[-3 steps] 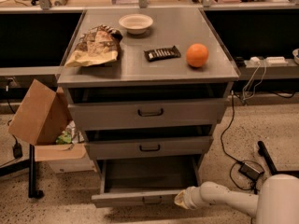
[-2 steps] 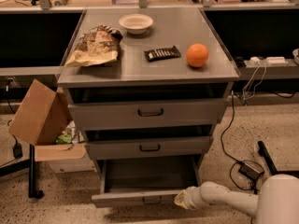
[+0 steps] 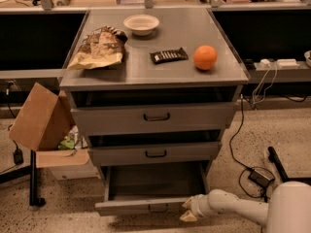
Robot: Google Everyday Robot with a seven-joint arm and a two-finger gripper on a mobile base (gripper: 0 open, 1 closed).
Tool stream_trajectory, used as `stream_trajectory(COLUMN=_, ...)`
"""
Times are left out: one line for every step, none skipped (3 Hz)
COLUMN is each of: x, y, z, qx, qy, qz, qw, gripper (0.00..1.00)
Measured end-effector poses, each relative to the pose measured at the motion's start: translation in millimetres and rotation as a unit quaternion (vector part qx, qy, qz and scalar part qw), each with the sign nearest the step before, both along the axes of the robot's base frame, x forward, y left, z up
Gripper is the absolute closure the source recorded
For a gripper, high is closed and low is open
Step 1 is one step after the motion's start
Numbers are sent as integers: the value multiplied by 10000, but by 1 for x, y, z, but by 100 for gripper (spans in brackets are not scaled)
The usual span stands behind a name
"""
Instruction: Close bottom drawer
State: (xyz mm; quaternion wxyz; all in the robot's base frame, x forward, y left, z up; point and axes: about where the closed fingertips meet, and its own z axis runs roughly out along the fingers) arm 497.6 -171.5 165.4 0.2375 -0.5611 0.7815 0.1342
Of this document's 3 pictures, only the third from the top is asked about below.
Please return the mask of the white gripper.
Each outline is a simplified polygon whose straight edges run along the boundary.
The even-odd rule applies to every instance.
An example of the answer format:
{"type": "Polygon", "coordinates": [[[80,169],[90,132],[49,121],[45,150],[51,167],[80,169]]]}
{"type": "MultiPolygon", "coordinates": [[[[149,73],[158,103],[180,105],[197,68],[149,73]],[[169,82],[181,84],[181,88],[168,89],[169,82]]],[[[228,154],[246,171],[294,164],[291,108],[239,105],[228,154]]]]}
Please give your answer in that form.
{"type": "Polygon", "coordinates": [[[195,222],[198,218],[207,217],[211,213],[208,198],[208,195],[203,194],[191,196],[182,205],[183,208],[188,210],[180,216],[180,220],[183,222],[195,222]]]}

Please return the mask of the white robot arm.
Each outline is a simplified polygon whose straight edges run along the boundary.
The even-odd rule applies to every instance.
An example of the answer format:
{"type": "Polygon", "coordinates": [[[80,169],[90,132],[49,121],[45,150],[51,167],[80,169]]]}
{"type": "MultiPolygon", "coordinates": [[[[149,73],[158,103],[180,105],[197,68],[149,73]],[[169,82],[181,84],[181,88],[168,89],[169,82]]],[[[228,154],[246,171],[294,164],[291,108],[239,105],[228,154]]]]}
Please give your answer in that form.
{"type": "Polygon", "coordinates": [[[236,214],[266,229],[266,233],[311,233],[311,186],[300,182],[280,184],[270,201],[241,199],[213,189],[207,195],[190,197],[180,220],[189,222],[220,214],[236,214]]]}

